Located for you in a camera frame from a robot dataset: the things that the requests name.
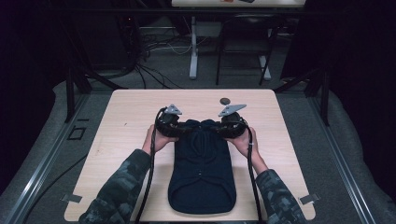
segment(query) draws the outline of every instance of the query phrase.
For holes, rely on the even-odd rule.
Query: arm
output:
[[[129,223],[143,181],[150,167],[150,144],[154,125],[148,129],[142,149],[136,149],[102,186],[79,223]],[[156,132],[155,151],[175,142]]]
[[[253,135],[251,160],[253,168],[258,175],[256,184],[262,195],[268,215],[268,223],[306,223],[304,214],[288,187],[283,183],[279,175],[265,164],[259,152],[256,132],[253,128],[250,128],[250,130]],[[226,140],[233,143],[238,151],[247,157],[248,139],[248,130],[245,130],[241,136]]]

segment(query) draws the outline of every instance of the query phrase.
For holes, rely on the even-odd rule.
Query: black curtain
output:
[[[396,202],[396,14],[390,0],[307,0],[281,77],[325,67],[353,121],[376,184]]]
[[[49,22],[34,1],[0,6],[0,193],[49,117],[52,88],[65,79],[66,59]]]

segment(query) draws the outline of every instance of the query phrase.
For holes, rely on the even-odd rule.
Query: person's left hand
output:
[[[154,124],[151,124],[148,128],[148,132],[146,134],[146,139],[145,142],[143,143],[142,150],[147,152],[149,155],[151,155],[150,151],[150,146],[151,146],[151,136],[152,132],[154,131]],[[161,134],[158,130],[155,132],[155,152],[158,152],[159,150],[163,149],[163,147],[166,146],[166,144],[170,142],[176,142],[178,138],[176,137],[167,137]]]

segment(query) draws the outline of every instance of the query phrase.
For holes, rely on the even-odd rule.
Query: light wood tabletop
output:
[[[308,195],[299,162],[273,91],[119,90],[114,91],[110,98],[73,192],[82,199],[79,203],[69,202],[64,214],[65,219],[77,221],[121,163],[135,148],[142,147],[147,129],[154,123],[160,108],[175,105],[182,112],[179,121],[187,119],[220,121],[219,113],[225,106],[221,105],[219,100],[223,97],[231,100],[230,105],[247,105],[238,113],[256,130],[260,153],[269,168],[276,170],[296,199]],[[232,144],[229,144],[229,149],[237,194],[232,211],[215,215],[189,215],[171,208],[167,191],[173,172],[174,144],[170,143],[155,156],[154,177],[141,221],[257,220],[247,159]],[[146,182],[132,220],[139,210],[145,188]],[[300,206],[307,219],[314,218],[313,204],[300,204]],[[262,213],[263,217],[266,217],[263,204]]]
[[[173,7],[303,7],[305,0],[172,0]]]

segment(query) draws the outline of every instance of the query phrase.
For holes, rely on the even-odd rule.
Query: camouflage sleeve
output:
[[[149,154],[135,150],[102,186],[78,222],[129,223],[149,167]]]
[[[256,178],[268,224],[307,223],[303,211],[274,170],[267,170]]]

